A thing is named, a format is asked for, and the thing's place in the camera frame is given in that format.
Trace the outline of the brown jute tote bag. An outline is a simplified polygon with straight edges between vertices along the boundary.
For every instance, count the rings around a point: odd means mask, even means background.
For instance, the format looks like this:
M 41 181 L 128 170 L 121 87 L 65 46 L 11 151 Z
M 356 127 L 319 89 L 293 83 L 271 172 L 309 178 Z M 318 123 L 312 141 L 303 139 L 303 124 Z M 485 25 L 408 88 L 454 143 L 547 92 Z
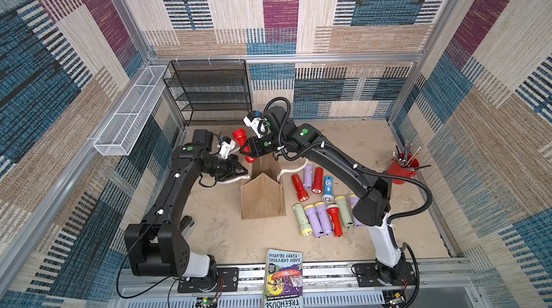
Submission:
M 244 167 L 247 174 L 224 182 L 239 187 L 241 218 L 252 220 L 286 215 L 284 178 L 287 174 L 297 174 L 306 168 L 307 159 L 297 161 L 274 160 L 267 155 L 258 158 Z

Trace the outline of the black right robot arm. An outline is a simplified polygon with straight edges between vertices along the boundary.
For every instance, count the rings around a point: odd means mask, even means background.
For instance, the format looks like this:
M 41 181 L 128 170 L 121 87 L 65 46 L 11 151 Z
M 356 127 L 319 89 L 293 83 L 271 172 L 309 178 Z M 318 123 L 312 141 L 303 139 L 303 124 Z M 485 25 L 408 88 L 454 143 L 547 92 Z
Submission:
M 289 113 L 279 105 L 264 112 L 251 111 L 243 119 L 255 132 L 241 145 L 240 152 L 259 158 L 280 153 L 294 161 L 289 153 L 307 158 L 341 180 L 359 198 L 353 216 L 367 226 L 376 250 L 378 281 L 383 285 L 398 284 L 408 270 L 404 251 L 392 231 L 390 214 L 392 177 L 386 172 L 368 169 L 346 155 L 309 123 L 296 125 Z

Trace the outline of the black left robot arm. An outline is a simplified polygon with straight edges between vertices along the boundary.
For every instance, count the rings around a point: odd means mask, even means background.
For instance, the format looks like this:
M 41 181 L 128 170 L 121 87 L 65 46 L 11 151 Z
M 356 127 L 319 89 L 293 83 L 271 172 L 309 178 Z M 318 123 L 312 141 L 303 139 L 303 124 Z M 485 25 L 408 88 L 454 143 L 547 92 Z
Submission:
M 214 153 L 213 140 L 210 131 L 194 131 L 192 141 L 173 153 L 169 176 L 150 211 L 139 224 L 127 226 L 124 241 L 135 276 L 202 279 L 207 287 L 218 282 L 214 257 L 191 251 L 182 224 L 188 196 L 204 174 L 217 184 L 248 174 L 237 155 Z

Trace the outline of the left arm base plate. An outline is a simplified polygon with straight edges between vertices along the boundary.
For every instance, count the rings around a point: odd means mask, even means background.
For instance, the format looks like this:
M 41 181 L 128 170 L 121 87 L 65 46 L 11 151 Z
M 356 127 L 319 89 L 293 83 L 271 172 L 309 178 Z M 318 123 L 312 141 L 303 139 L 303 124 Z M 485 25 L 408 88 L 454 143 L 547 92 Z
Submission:
M 185 277 L 178 283 L 179 294 L 215 294 L 222 290 L 236 292 L 239 283 L 238 267 L 218 267 L 205 277 Z

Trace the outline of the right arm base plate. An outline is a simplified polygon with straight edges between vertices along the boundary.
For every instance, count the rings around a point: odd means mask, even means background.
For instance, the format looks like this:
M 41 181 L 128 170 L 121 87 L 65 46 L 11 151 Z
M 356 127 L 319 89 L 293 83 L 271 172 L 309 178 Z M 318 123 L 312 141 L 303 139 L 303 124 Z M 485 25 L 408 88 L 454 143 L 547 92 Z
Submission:
M 412 263 L 399 263 L 395 267 L 384 266 L 379 262 L 355 263 L 352 273 L 359 287 L 413 286 L 418 277 Z

